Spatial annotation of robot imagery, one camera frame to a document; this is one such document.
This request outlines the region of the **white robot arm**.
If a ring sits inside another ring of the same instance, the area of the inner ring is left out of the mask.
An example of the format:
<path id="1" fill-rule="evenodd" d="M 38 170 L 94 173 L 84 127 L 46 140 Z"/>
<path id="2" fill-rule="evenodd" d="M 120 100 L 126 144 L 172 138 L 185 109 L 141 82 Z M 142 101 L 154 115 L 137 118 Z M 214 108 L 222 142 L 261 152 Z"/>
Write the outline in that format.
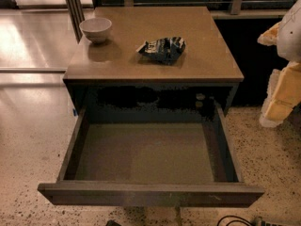
<path id="1" fill-rule="evenodd" d="M 279 23 L 262 33 L 258 43 L 275 45 L 277 54 L 289 61 L 281 71 L 273 69 L 261 108 L 261 126 L 277 127 L 301 103 L 301 0 Z"/>

